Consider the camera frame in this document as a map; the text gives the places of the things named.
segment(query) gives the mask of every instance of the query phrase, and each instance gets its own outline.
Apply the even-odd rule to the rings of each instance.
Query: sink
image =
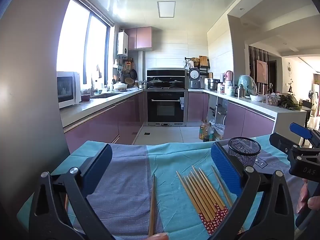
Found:
[[[123,92],[115,92],[115,93],[107,93],[107,94],[100,94],[100,95],[95,95],[95,96],[91,96],[91,98],[109,98],[115,95],[120,95]]]

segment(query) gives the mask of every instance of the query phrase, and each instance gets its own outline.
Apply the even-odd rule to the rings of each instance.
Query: upper wall cabinet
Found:
[[[128,35],[128,50],[151,49],[152,27],[126,29],[124,32]]]

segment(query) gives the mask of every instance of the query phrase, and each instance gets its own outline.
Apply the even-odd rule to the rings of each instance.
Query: vegetables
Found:
[[[286,108],[290,110],[299,110],[300,107],[298,105],[297,100],[293,95],[280,95],[280,100],[278,102],[278,106],[281,108]]]

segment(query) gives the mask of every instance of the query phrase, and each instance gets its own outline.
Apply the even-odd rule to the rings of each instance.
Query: microwave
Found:
[[[59,108],[78,104],[81,101],[80,74],[57,71]]]

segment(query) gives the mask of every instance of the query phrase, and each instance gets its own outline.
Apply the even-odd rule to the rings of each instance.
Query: doorway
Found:
[[[269,61],[269,83],[272,84],[272,92],[276,92],[277,88],[277,61]]]

